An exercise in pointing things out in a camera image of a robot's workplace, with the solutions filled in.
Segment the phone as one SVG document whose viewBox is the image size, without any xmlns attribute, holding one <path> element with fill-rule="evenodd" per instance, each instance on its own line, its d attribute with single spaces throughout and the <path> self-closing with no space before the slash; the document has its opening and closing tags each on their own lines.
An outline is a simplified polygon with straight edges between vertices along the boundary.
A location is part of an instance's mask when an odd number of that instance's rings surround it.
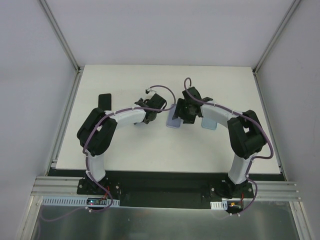
<svg viewBox="0 0 320 240">
<path fill-rule="evenodd" d="M 166 120 L 166 127 L 178 129 L 181 126 L 182 120 L 178 117 L 173 119 L 176 110 L 176 105 L 172 105 L 172 109 L 168 112 L 168 117 Z"/>
<path fill-rule="evenodd" d="M 218 123 L 210 118 L 202 118 L 201 127 L 207 130 L 215 131 Z"/>
</svg>

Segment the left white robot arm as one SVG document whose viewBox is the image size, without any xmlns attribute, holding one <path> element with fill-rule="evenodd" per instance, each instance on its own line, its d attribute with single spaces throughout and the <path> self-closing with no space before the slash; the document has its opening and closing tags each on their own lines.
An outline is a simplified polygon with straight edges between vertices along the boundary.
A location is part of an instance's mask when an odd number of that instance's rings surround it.
<svg viewBox="0 0 320 240">
<path fill-rule="evenodd" d="M 90 191 L 96 195 L 105 191 L 104 153 L 109 148 L 115 131 L 137 123 L 148 124 L 154 121 L 166 106 L 167 101 L 159 94 L 153 93 L 147 99 L 140 98 L 131 107 L 118 111 L 107 111 L 97 107 L 90 112 L 76 134 L 85 155 L 85 173 L 90 179 Z"/>
</svg>

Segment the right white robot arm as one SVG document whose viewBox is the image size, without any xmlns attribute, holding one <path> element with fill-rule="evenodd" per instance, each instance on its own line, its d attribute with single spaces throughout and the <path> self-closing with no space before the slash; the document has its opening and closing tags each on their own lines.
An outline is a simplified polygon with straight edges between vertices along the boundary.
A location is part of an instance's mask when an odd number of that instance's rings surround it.
<svg viewBox="0 0 320 240">
<path fill-rule="evenodd" d="M 239 113 L 210 97 L 201 98 L 195 87 L 185 89 L 182 95 L 183 98 L 177 100 L 173 119 L 180 118 L 184 124 L 194 124 L 199 117 L 227 128 L 234 157 L 225 181 L 215 187 L 215 193 L 227 199 L 237 197 L 249 181 L 253 159 L 268 141 L 257 114 L 253 110 Z"/>
</svg>

